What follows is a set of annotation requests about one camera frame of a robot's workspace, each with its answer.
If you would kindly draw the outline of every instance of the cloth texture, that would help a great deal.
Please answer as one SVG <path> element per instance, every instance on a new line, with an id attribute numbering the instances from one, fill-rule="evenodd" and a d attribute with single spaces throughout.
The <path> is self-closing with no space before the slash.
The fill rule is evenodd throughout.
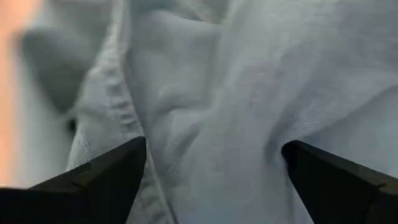
<path id="1" fill-rule="evenodd" d="M 73 16 L 22 51 L 36 32 L 82 68 L 67 169 L 147 138 L 128 223 L 312 223 L 280 154 L 293 139 L 398 177 L 395 0 L 45 5 Z"/>

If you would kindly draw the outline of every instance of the orange background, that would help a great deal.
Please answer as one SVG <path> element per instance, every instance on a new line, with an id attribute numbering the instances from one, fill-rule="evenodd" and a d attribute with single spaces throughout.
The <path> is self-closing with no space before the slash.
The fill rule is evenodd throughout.
<path id="1" fill-rule="evenodd" d="M 12 185 L 16 155 L 15 82 L 10 52 L 13 37 L 23 29 L 40 0 L 0 0 L 0 186 Z"/>

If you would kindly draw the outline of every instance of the wrinkled cloth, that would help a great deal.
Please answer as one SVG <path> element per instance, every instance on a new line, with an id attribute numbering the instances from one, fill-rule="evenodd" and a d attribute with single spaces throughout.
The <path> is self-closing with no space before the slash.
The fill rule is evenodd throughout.
<path id="1" fill-rule="evenodd" d="M 312 223 L 280 154 L 293 139 L 398 177 L 398 2 L 115 0 L 103 36 L 95 7 L 65 2 L 35 38 L 85 71 L 67 169 L 145 136 L 128 223 Z"/>

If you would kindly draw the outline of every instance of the white fabric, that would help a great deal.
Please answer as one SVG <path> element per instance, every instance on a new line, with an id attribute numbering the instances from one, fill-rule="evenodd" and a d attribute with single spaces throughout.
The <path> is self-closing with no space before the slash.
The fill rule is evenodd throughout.
<path id="1" fill-rule="evenodd" d="M 204 22 L 177 1 L 113 2 L 70 168 L 143 134 L 129 223 L 311 223 L 280 154 L 293 139 L 398 177 L 398 2 L 222 6 Z"/>

